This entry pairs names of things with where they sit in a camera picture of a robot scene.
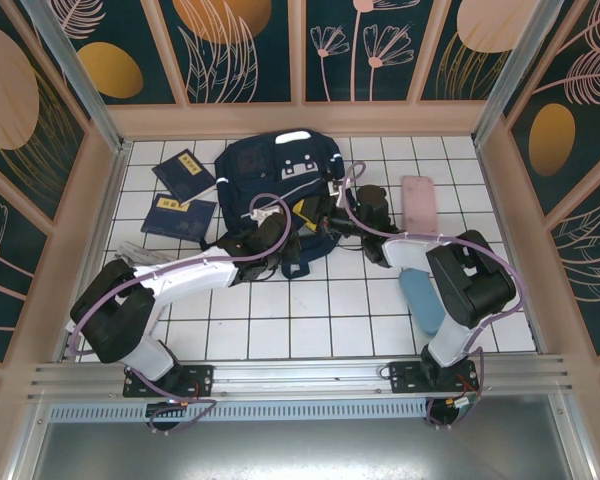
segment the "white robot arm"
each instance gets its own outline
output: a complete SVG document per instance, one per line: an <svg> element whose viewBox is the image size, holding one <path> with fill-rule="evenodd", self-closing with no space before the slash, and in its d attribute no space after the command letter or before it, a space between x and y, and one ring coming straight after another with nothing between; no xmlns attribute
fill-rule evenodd
<svg viewBox="0 0 600 480"><path fill-rule="evenodd" d="M357 194L359 218L365 224L386 232L398 232L390 224L386 205L378 202L379 187L361 187ZM334 199L316 202L313 211L301 212L320 225L321 234L359 235L369 260L384 267L413 268L433 274L445 306L446 317L437 335L425 348L422 358L427 375L435 382L441 370L466 358L465 347L482 319L501 311L515 297L515 286L506 271L492 259L458 245L411 239L386 239L361 231L352 223ZM132 278L147 279L124 290L97 310L82 333L103 363L122 362L157 385L168 386L166 378L177 370L175 356L150 335L162 308L180 298L213 288L225 288L255 280L282 259L297 253L297 234L284 247L257 262L238 262L239 257L265 251L281 235L286 222L277 211L259 212L259 228L238 239L222 239L194 259L168 264L131 268L124 261L107 264L71 312L74 322L85 315L108 291ZM469 231L460 237L488 248L482 236ZM208 261L211 258L225 261Z"/></svg>

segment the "white tile floor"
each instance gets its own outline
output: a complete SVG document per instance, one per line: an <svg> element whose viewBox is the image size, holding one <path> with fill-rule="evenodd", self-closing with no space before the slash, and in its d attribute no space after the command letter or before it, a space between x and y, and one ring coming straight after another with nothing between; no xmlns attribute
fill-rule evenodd
<svg viewBox="0 0 600 480"><path fill-rule="evenodd" d="M140 232L157 192L166 189L151 166L184 148L193 149L213 172L213 162L230 140L136 142L112 222L104 261L122 241L172 258L199 253L199 245ZM440 231L482 232L493 250L506 257L480 165L469 137L336 138L345 161L365 160L357 183L389 191L391 212L402 223L400 178L429 176L435 184ZM208 199L217 200L215 192ZM207 233L212 242L226 231L220 217ZM343 239L346 248L359 246ZM183 361L368 357L419 353L429 341L400 292L399 268L371 264L360 251L341 248L311 264L308 277L287 281L280 273L260 283L203 292L182 299L163 313L153 335ZM480 337L487 352L535 351L524 314L496 322ZM94 360L93 356L84 361Z"/></svg>

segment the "blue notebook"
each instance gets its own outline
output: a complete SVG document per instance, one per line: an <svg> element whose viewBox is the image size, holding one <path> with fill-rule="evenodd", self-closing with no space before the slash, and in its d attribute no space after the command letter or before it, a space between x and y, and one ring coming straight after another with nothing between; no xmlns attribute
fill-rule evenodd
<svg viewBox="0 0 600 480"><path fill-rule="evenodd" d="M183 150L152 170L181 205L204 195L216 186L216 179L193 156L191 150Z"/></svg>
<svg viewBox="0 0 600 480"><path fill-rule="evenodd" d="M200 243L215 209L214 202L194 200L181 205L175 198L158 194L140 231Z"/></svg>

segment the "metal rail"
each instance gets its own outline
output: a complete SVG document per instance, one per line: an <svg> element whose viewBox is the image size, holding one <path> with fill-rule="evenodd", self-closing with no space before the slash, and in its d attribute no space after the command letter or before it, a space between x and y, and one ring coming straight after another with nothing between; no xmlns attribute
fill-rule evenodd
<svg viewBox="0 0 600 480"><path fill-rule="evenodd" d="M379 370L392 361L417 359L211 362L215 366L212 397L219 401L395 398ZM29 388L28 402L133 402L122 396L123 382L120 364L41 364ZM486 355L484 383L485 395L550 394L571 389L558 355Z"/></svg>

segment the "pink smartphone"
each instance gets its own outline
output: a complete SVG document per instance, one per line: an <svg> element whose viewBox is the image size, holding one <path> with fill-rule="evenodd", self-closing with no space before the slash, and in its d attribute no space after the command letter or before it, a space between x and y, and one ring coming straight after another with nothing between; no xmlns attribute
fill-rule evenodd
<svg viewBox="0 0 600 480"><path fill-rule="evenodd" d="M436 194L429 177L402 177L402 228L409 233L438 235Z"/></svg>

